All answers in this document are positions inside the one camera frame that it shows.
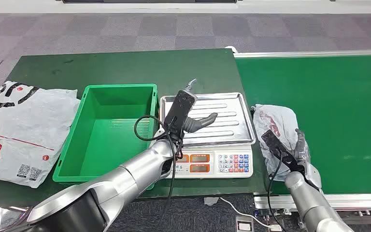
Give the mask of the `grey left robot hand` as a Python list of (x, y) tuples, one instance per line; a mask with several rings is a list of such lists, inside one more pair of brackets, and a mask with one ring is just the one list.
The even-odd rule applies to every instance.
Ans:
[[(184, 91), (191, 94), (191, 96), (197, 100), (197, 97), (192, 93), (192, 86), (196, 82), (196, 78), (192, 79), (188, 84), (186, 85)], [(188, 133), (194, 133), (202, 128), (205, 128), (211, 124), (214, 123), (218, 116), (218, 113), (211, 113), (209, 116), (205, 118), (201, 118), (199, 120), (187, 117), (184, 124), (183, 124), (183, 130)]]

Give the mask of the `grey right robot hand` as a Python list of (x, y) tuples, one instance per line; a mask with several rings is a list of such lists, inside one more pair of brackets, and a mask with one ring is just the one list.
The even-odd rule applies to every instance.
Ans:
[(294, 148), (294, 158), (296, 161), (295, 171), (305, 170), (307, 164), (310, 163), (310, 151), (305, 139), (305, 134), (300, 129), (296, 128), (297, 142)]

